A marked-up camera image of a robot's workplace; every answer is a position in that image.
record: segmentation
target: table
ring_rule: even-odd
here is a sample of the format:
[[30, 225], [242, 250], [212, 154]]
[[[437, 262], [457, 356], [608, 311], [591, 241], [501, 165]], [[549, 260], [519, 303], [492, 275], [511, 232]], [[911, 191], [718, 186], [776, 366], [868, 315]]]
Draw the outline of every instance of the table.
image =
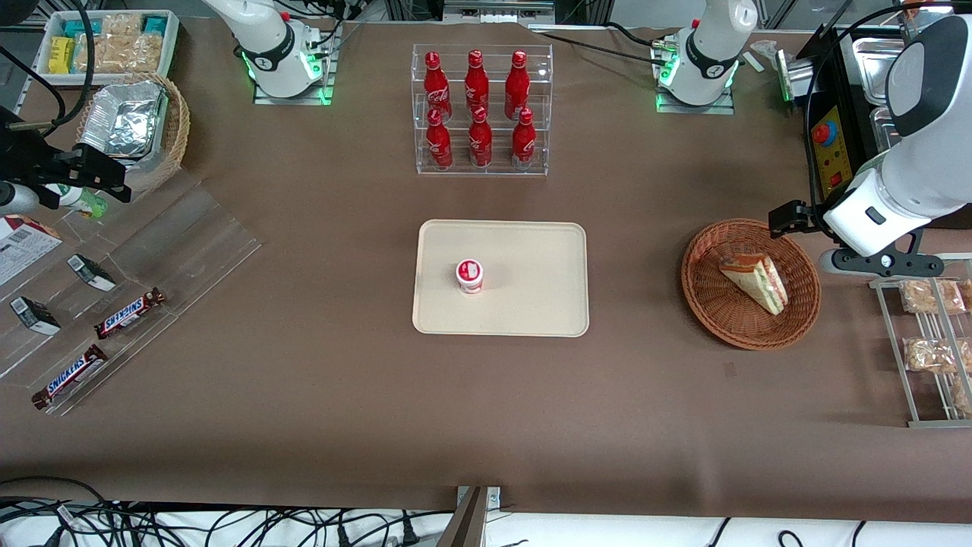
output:
[[[571, 36], [644, 54], [616, 33]], [[806, 198], [800, 122], [772, 70], [741, 69], [735, 116], [659, 115], [646, 64], [555, 42], [545, 181], [415, 173], [412, 43], [546, 40], [368, 24], [342, 48], [331, 107], [269, 107], [250, 103], [226, 26], [186, 20], [184, 164], [265, 245], [68, 417], [0, 388], [0, 475], [114, 499], [445, 508], [478, 483], [520, 511], [967, 522], [972, 431], [903, 426], [863, 281], [823, 274], [816, 328], [778, 352], [724, 345], [682, 299], [695, 232]], [[51, 111], [32, 87], [22, 115]], [[417, 333], [417, 235], [434, 218], [580, 224], [587, 334]], [[964, 241], [933, 233], [925, 250]]]

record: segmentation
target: barcode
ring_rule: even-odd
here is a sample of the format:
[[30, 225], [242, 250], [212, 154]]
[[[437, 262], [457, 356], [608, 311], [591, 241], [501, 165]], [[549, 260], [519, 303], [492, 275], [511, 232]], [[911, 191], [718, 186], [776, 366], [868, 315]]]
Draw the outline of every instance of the barcode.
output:
[[21, 241], [27, 239], [28, 237], [30, 237], [30, 232], [27, 231], [14, 232], [10, 234], [10, 241], [14, 243], [20, 243]]
[[10, 303], [11, 308], [14, 309], [14, 313], [24, 313], [27, 311], [27, 303], [23, 301], [22, 298], [18, 298]]

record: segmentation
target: aluminum foil tray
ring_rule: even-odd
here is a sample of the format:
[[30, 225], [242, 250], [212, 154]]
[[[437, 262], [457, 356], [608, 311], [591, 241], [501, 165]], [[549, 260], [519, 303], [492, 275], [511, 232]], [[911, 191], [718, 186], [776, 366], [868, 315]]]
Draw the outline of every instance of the aluminum foil tray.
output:
[[165, 89], [154, 82], [106, 86], [94, 94], [81, 141], [118, 159], [152, 151], [161, 131]]

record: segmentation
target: sandwich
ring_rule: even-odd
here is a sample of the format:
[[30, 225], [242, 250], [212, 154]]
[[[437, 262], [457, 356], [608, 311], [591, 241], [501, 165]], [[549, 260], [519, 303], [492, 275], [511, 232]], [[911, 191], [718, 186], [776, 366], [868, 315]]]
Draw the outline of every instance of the sandwich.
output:
[[773, 315], [789, 303], [773, 259], [765, 254], [735, 254], [722, 261], [719, 271]]

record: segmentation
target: coca-cola bottle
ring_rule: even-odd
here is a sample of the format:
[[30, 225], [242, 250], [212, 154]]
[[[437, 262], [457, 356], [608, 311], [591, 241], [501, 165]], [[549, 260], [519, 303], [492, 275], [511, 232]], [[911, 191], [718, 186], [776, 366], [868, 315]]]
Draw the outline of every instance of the coca-cola bottle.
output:
[[452, 117], [452, 103], [449, 102], [449, 79], [442, 72], [442, 63], [436, 52], [426, 54], [426, 97], [429, 108], [437, 110], [442, 115], [442, 121], [448, 122]]
[[485, 167], [493, 160], [493, 128], [486, 122], [486, 109], [476, 108], [472, 112], [472, 126], [469, 127], [469, 161], [477, 167]]
[[520, 110], [527, 106], [530, 97], [530, 75], [527, 74], [527, 54], [513, 52], [513, 67], [506, 76], [506, 106], [503, 112], [510, 120], [519, 118]]
[[534, 129], [534, 112], [530, 108], [520, 110], [520, 123], [513, 128], [513, 168], [525, 171], [534, 161], [534, 141], [537, 140], [537, 130]]
[[449, 129], [442, 124], [442, 114], [438, 110], [429, 110], [426, 140], [429, 141], [429, 154], [432, 155], [433, 167], [439, 171], [451, 167], [452, 141], [449, 139]]
[[466, 73], [466, 105], [470, 112], [485, 108], [489, 115], [489, 77], [483, 69], [483, 53], [480, 50], [469, 52], [469, 71]]

